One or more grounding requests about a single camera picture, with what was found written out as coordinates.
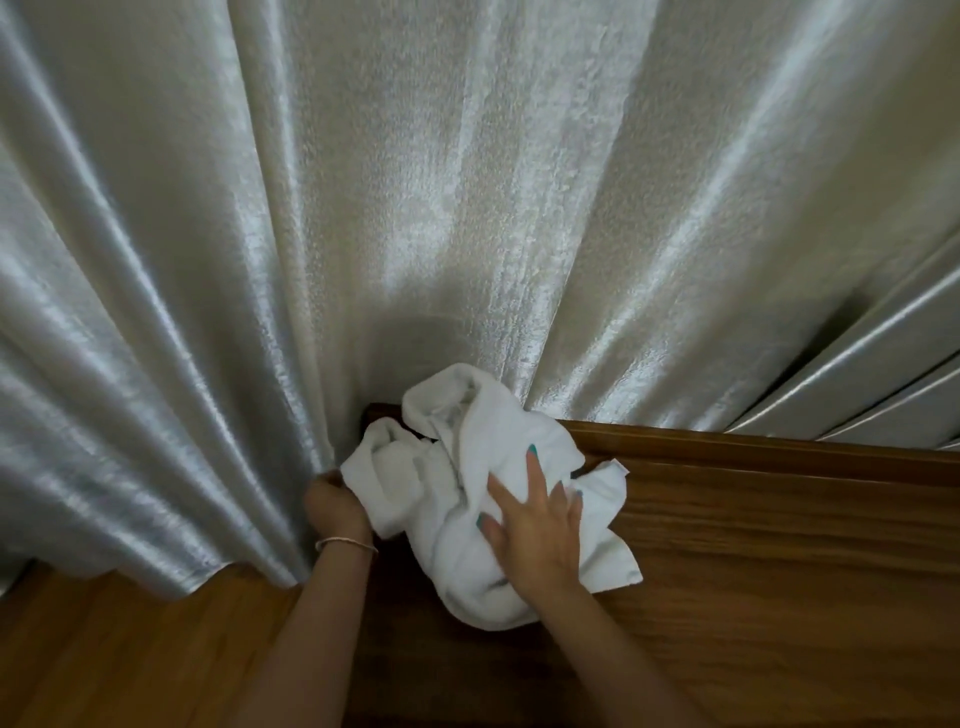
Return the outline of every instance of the wooden edge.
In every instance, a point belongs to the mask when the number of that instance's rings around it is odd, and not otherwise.
[[[364,410],[363,428],[381,417],[400,421],[400,407],[379,402],[371,404]],[[873,448],[640,425],[600,425],[577,420],[559,422],[569,430],[580,450],[601,457],[915,485],[960,484],[960,453],[956,452]]]

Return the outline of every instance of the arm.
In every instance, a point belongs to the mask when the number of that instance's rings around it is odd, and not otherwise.
[[[346,488],[319,479],[304,502],[322,538],[344,536],[372,543],[367,514]],[[371,560],[369,550],[353,544],[332,542],[324,547],[229,728],[340,725]]]
[[[610,726],[709,728],[713,722],[678,690],[643,649],[580,584],[583,500],[567,502],[546,482],[531,447],[529,497],[520,503],[491,475],[489,490],[503,525],[486,514],[478,525],[510,583],[540,615]]]

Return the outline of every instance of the finger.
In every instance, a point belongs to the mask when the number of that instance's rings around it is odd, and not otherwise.
[[[502,525],[496,522],[493,516],[487,513],[481,513],[480,516],[477,517],[477,528],[480,529],[480,533],[483,534],[483,537],[487,539],[487,543],[490,544],[497,564],[500,564],[502,567],[503,556],[507,548],[507,531]]]
[[[507,490],[507,486],[497,480],[496,475],[493,473],[487,476],[487,492],[496,504],[500,506],[500,510],[503,511],[503,517],[505,519],[509,519],[520,507],[520,501],[516,499],[513,493]]]
[[[540,469],[537,448],[533,445],[527,449],[527,502],[541,508],[546,507],[546,478]]]
[[[557,483],[550,491],[550,498],[547,501],[547,508],[550,513],[557,516],[565,516],[567,511],[566,490],[563,483]]]
[[[570,503],[570,510],[566,512],[567,522],[569,522],[570,529],[574,533],[580,533],[580,519],[583,515],[584,494],[577,491],[577,495],[573,497],[573,502]]]

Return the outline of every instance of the white towel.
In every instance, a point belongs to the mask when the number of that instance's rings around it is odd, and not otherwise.
[[[642,580],[630,548],[608,528],[627,496],[627,469],[610,460],[571,480],[584,456],[570,434],[553,418],[524,411],[486,372],[454,364],[407,390],[403,422],[424,439],[396,420],[377,420],[341,472],[380,538],[406,531],[420,567],[457,619],[487,630],[537,620],[476,526],[481,511],[501,520],[487,493],[488,473],[527,499],[530,445],[537,446],[548,486],[561,481],[568,494],[583,492],[584,586],[603,592]]]

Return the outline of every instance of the hand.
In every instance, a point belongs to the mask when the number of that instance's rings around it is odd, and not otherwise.
[[[558,593],[580,587],[580,517],[584,500],[578,492],[567,501],[557,483],[550,495],[537,451],[527,450],[527,502],[521,503],[492,474],[487,490],[503,511],[503,525],[481,513],[477,526],[516,592],[540,611]]]
[[[303,507],[310,525],[322,539],[341,536],[361,544],[372,543],[367,511],[344,485],[340,471],[318,475],[303,496]]]

